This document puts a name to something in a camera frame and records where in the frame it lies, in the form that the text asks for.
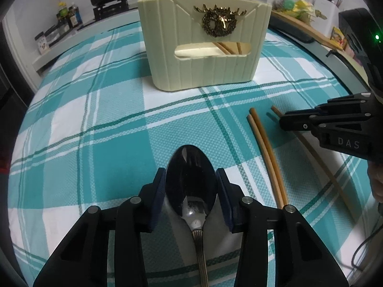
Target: white label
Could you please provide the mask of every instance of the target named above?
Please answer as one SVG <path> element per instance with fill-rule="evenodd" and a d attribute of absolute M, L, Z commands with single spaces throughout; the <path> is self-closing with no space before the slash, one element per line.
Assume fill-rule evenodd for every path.
<path fill-rule="evenodd" d="M 76 26 L 78 24 L 77 22 L 77 18 L 75 15 L 73 15 L 71 18 L 70 18 L 70 21 L 72 22 L 72 26 Z"/>

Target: kitchen counter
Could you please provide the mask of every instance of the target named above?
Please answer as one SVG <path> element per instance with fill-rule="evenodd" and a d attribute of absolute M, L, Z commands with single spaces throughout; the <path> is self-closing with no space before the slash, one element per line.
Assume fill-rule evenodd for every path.
<path fill-rule="evenodd" d="M 120 26 L 131 24 L 139 20 L 140 17 L 138 14 L 138 10 L 132 9 L 131 11 L 117 14 L 108 17 L 104 20 L 95 22 L 94 24 L 91 24 L 90 26 L 87 26 L 81 29 L 80 31 L 74 29 L 70 33 L 68 33 L 68 35 L 65 36 L 60 42 L 53 45 L 50 51 L 37 57 L 37 59 L 35 59 L 35 61 L 32 63 L 32 67 L 35 69 L 35 71 L 38 71 L 47 63 L 60 56 L 65 51 L 85 41 L 86 39 L 96 34 L 109 31 Z"/>

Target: metal spoon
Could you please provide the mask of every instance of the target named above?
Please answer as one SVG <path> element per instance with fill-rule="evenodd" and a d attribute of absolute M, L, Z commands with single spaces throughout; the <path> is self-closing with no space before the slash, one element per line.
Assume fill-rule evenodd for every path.
<path fill-rule="evenodd" d="M 165 191 L 175 212 L 188 224 L 193 236 L 201 286 L 208 287 L 203 250 L 203 225 L 217 195 L 214 168 L 196 146 L 177 149 L 166 171 Z"/>

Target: cable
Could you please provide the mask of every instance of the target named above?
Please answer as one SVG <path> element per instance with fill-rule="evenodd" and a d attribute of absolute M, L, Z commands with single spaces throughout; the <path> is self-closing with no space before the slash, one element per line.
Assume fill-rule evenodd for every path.
<path fill-rule="evenodd" d="M 383 224 L 375 230 L 375 232 L 373 232 L 369 237 L 367 237 L 360 245 L 359 247 L 357 248 L 357 250 L 355 250 L 354 252 L 354 255 L 352 256 L 352 259 L 351 259 L 351 265 L 353 268 L 359 270 L 359 271 L 363 271 L 363 269 L 361 267 L 359 267 L 358 265 L 356 265 L 354 263 L 355 261 L 355 257 L 357 256 L 357 253 L 359 252 L 359 250 L 366 244 L 368 243 L 371 239 L 373 239 L 375 237 L 375 235 L 377 235 L 381 230 L 383 230 Z"/>

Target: tablecloth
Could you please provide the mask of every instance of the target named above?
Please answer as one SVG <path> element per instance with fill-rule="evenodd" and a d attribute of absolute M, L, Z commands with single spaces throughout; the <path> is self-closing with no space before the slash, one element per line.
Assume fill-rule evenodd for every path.
<path fill-rule="evenodd" d="M 152 182 L 183 144 L 204 151 L 214 168 L 267 206 L 275 200 L 260 149 L 246 120 L 255 107 L 295 205 L 342 265 L 349 279 L 355 248 L 378 219 L 366 162 L 317 148 L 352 199 L 354 223 L 336 189 L 270 107 L 305 109 L 347 95 L 334 75 L 305 51 L 268 31 L 251 82 L 164 92 L 152 83 L 140 23 L 129 24 L 68 50 L 55 62 L 25 115 L 13 152 L 8 215 L 17 260 L 32 286 L 42 266 L 90 205 L 117 206 Z M 205 223 L 211 286 L 233 286 L 241 234 L 224 224 L 219 202 Z M 187 225 L 165 200 L 152 234 L 142 234 L 151 287 L 199 284 Z M 114 285 L 113 233 L 108 285 Z M 274 285 L 269 233 L 269 286 Z"/>

